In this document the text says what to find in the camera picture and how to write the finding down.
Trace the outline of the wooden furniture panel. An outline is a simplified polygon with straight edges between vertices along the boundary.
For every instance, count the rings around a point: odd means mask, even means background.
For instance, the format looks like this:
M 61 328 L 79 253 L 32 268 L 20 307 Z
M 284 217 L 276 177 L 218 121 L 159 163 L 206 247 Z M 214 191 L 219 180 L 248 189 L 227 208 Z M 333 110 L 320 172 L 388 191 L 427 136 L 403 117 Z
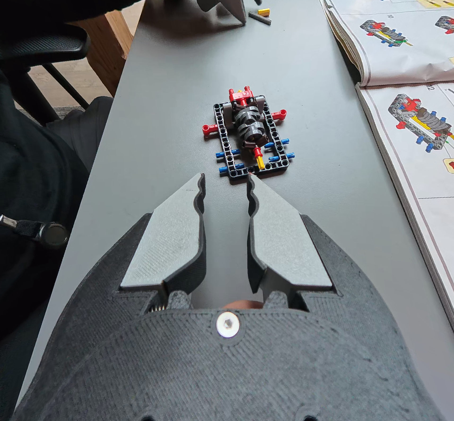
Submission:
M 143 7 L 144 0 L 141 0 L 122 11 L 114 10 L 95 18 L 70 23 L 88 33 L 91 41 L 87 53 L 88 63 L 113 97 Z

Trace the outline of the person's grey trousers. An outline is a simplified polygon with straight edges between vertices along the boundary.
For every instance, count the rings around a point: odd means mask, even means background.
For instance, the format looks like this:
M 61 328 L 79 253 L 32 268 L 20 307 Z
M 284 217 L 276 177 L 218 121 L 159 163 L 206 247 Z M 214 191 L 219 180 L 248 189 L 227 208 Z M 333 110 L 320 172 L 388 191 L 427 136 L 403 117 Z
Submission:
M 73 110 L 64 119 L 46 126 L 62 138 L 91 172 L 113 98 L 101 96 L 94 99 L 85 111 Z

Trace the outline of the black office chair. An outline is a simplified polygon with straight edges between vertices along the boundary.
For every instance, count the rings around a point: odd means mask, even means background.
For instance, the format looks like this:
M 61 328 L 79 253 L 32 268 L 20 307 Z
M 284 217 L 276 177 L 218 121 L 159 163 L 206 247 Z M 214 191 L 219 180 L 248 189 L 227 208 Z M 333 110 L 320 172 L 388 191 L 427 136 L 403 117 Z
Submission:
M 60 74 L 53 63 L 83 59 L 89 47 L 88 33 L 69 24 L 40 28 L 33 34 L 1 36 L 1 71 L 8 79 L 16 102 L 39 124 L 46 125 L 57 120 L 59 116 L 29 76 L 30 68 L 43 66 L 83 109 L 87 109 L 87 101 Z

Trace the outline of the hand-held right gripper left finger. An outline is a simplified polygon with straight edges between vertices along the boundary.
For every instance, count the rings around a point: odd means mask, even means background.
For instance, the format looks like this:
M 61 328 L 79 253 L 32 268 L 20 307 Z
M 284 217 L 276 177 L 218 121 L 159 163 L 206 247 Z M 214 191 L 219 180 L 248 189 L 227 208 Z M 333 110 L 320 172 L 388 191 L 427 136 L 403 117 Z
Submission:
M 192 293 L 206 275 L 205 174 L 198 173 L 153 213 L 120 284 L 123 291 Z

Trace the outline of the person's black jacket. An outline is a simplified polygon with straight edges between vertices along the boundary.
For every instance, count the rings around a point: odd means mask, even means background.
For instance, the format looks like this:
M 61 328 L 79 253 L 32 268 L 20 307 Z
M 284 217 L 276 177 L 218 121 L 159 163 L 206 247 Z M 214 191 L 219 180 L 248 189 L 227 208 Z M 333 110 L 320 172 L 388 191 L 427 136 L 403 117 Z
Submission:
M 72 230 L 88 181 L 76 153 L 15 108 L 0 74 L 0 213 Z M 13 230 L 0 231 L 0 337 L 12 333 L 53 289 L 65 248 L 52 250 Z

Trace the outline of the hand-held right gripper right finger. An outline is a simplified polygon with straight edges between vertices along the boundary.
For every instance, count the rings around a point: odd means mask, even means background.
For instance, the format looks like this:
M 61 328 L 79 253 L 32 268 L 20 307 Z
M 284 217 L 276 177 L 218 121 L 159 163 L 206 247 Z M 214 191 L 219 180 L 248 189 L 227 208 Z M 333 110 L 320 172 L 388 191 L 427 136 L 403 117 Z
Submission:
M 273 291 L 293 305 L 298 291 L 329 291 L 332 281 L 298 210 L 256 175 L 247 180 L 247 273 L 265 302 Z

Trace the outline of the lego instruction booklet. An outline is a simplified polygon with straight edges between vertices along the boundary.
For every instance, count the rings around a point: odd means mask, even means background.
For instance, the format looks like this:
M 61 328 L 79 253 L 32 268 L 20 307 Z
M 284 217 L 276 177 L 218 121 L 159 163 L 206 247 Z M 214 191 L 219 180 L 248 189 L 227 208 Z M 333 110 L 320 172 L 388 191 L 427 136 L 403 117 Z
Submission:
M 320 2 L 453 325 L 454 1 Z

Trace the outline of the black frame lego assembly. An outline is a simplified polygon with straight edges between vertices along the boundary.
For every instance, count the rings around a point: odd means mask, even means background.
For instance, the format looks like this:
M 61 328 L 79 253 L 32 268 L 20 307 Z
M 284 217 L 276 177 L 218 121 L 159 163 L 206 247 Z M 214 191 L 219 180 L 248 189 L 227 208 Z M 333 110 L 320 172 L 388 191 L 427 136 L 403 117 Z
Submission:
M 216 159 L 224 161 L 221 176 L 231 180 L 249 174 L 267 174 L 284 170 L 295 157 L 287 152 L 289 139 L 282 139 L 276 123 L 287 111 L 271 112 L 264 95 L 254 95 L 249 86 L 229 90 L 229 100 L 213 105 L 214 124 L 202 126 L 205 138 L 216 134 L 222 150 Z

